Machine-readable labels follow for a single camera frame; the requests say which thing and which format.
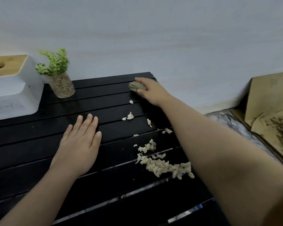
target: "black slatted table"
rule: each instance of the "black slatted table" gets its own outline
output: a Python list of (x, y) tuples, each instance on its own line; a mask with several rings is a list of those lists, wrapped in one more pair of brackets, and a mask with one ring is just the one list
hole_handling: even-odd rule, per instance
[[(70, 189), (57, 225), (159, 225), (212, 198), (197, 175), (178, 180), (166, 173), (157, 178), (144, 165), (135, 164), (139, 152), (133, 145), (143, 146), (150, 139), (158, 144), (156, 152), (168, 150), (165, 159), (170, 163), (188, 161), (174, 133), (157, 130), (170, 128), (161, 109), (129, 90), (135, 77), (154, 79), (146, 72), (76, 80), (76, 93), (66, 99), (57, 98), (46, 84), (36, 113), (0, 121), (0, 219), (46, 173), (68, 124), (88, 113), (99, 118), (103, 134), (99, 154), (91, 170)], [(130, 112), (134, 119), (122, 121)], [(152, 183), (159, 184), (143, 189)], [(152, 216), (151, 222), (143, 216)]]

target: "cardboard flap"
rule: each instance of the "cardboard flap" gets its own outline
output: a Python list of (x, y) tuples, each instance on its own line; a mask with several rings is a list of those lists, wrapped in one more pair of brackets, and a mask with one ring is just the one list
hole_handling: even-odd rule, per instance
[(250, 126), (261, 114), (283, 111), (283, 72), (252, 79), (245, 112)]

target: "green leaves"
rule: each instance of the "green leaves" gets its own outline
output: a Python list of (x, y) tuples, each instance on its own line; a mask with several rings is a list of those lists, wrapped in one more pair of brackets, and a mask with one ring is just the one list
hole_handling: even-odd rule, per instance
[(49, 61), (48, 67), (46, 67), (45, 64), (36, 65), (36, 70), (39, 74), (53, 76), (67, 71), (70, 62), (67, 58), (67, 52), (65, 48), (59, 48), (56, 54), (47, 50), (39, 51), (39, 54), (47, 56)]

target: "white wall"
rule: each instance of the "white wall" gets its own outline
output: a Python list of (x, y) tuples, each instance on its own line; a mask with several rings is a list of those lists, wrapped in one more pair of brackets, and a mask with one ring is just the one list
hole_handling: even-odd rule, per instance
[(283, 0), (0, 0), (0, 55), (58, 47), (72, 80), (150, 71), (207, 113), (283, 71)]

